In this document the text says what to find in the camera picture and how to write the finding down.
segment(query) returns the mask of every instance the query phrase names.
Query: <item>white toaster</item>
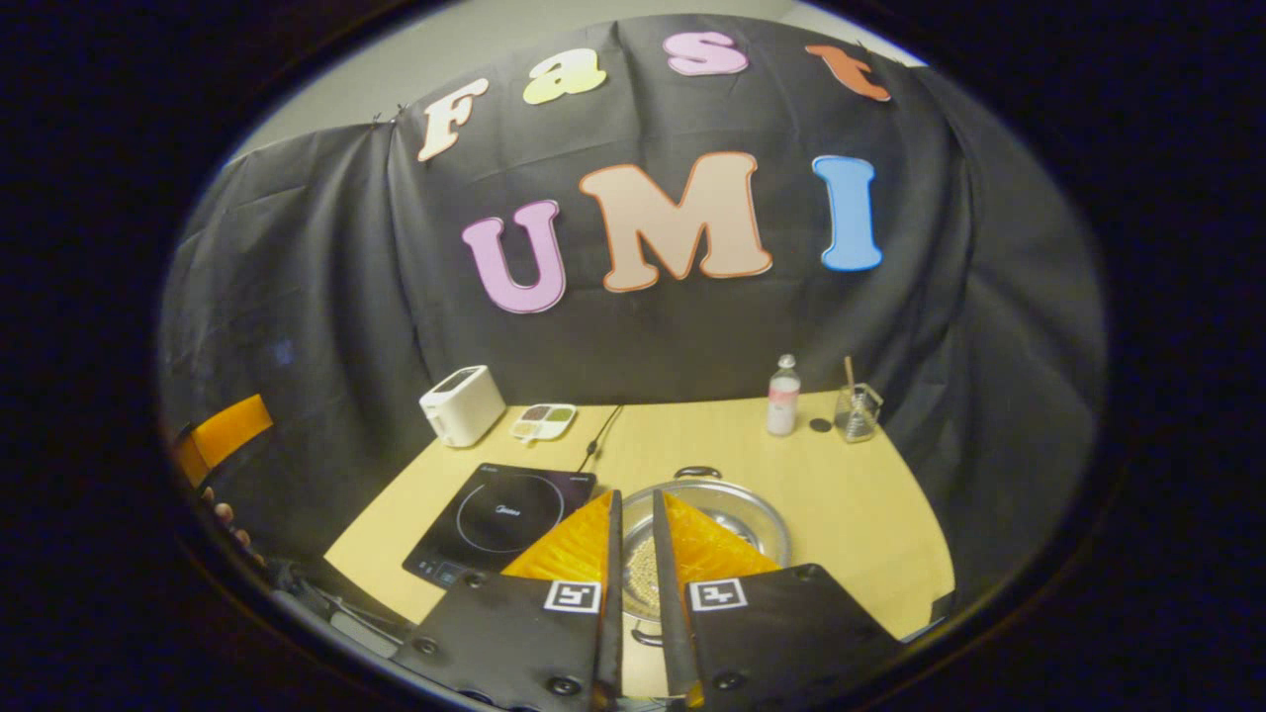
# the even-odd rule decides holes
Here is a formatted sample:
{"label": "white toaster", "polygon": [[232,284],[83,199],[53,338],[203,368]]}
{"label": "white toaster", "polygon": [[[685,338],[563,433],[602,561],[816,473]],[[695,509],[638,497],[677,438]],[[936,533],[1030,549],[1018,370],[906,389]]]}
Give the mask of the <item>white toaster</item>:
{"label": "white toaster", "polygon": [[448,447],[468,447],[505,412],[505,400],[487,366],[467,366],[428,390],[418,404],[436,436]]}

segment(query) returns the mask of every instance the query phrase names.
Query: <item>person's hand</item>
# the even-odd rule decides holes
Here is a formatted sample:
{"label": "person's hand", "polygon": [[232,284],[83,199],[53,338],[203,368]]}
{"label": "person's hand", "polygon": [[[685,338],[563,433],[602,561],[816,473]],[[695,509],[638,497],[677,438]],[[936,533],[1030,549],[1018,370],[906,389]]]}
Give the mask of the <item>person's hand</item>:
{"label": "person's hand", "polygon": [[246,549],[247,554],[254,556],[254,560],[261,565],[266,565],[263,556],[260,556],[253,549],[251,549],[251,535],[247,533],[246,530],[239,530],[233,526],[233,508],[229,507],[227,502],[215,504],[215,490],[210,486],[203,490],[203,499],[206,500],[208,504],[214,504],[211,511],[215,512],[215,517],[224,523],[225,527],[228,527],[229,532],[237,537],[239,542],[242,542],[242,549]]}

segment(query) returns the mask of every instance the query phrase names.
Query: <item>glass beaker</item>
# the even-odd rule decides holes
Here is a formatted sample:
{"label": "glass beaker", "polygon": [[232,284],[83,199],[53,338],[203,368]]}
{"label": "glass beaker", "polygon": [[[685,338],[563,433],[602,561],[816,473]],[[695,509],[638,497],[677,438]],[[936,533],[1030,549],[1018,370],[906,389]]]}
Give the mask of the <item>glass beaker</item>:
{"label": "glass beaker", "polygon": [[836,427],[843,433],[844,442],[863,442],[875,437],[882,405],[884,399],[867,384],[855,384],[852,393],[847,385],[839,389]]}

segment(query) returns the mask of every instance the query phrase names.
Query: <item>letter a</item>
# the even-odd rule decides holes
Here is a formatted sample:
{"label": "letter a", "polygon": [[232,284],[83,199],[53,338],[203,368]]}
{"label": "letter a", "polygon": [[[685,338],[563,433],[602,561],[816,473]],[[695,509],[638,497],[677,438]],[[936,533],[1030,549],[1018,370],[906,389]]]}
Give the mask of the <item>letter a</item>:
{"label": "letter a", "polygon": [[598,89],[606,72],[598,68],[598,52],[568,49],[532,67],[532,81],[523,89],[528,104],[553,101],[563,94],[582,94]]}

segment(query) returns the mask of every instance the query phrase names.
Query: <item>induction cooktop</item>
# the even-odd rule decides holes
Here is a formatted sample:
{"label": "induction cooktop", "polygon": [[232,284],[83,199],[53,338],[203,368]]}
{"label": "induction cooktop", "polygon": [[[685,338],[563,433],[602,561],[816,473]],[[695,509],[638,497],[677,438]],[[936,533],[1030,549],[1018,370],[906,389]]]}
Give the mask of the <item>induction cooktop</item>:
{"label": "induction cooktop", "polygon": [[589,502],[596,481],[591,473],[484,462],[422,535],[404,568],[442,588],[467,569],[500,571]]}

